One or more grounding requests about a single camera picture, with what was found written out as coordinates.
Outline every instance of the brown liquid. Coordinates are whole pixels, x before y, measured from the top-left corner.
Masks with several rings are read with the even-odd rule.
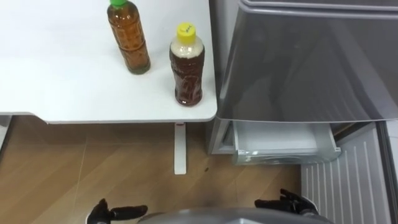
[[[181,105],[193,106],[202,97],[201,75],[205,62],[205,49],[193,58],[177,57],[170,50],[170,60],[175,79],[175,98]]]
[[[108,7],[108,21],[130,72],[143,74],[150,68],[147,46],[136,5]]]

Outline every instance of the refrigerator door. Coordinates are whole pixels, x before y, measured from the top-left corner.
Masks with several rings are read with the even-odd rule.
[[[217,86],[220,119],[398,118],[398,12],[262,7],[242,1]]]
[[[397,224],[397,130],[397,121],[348,130],[337,160],[301,167],[302,195],[334,223]]]

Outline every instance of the refrigerator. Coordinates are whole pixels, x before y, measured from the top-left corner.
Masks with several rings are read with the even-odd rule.
[[[302,194],[330,220],[398,223],[398,2],[217,0],[210,9],[218,112],[208,153],[302,164]]]

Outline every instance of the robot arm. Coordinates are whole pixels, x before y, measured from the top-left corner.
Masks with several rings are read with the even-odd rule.
[[[111,224],[111,221],[132,220],[144,216],[147,211],[146,205],[109,209],[106,200],[102,199],[87,216],[86,224]]]
[[[297,194],[289,192],[288,190],[281,189],[279,199],[280,200],[258,199],[254,202],[254,204],[256,208],[266,208],[266,209],[273,209],[283,212],[294,213],[302,215],[304,217],[317,219],[325,223],[333,224],[325,217],[320,216],[318,213],[317,206],[305,197],[301,197],[298,196]]]

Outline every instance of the yellow bottle cap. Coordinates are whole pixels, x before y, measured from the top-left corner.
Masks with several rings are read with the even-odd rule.
[[[182,22],[177,27],[177,39],[183,44],[193,44],[197,37],[195,26],[190,22]]]

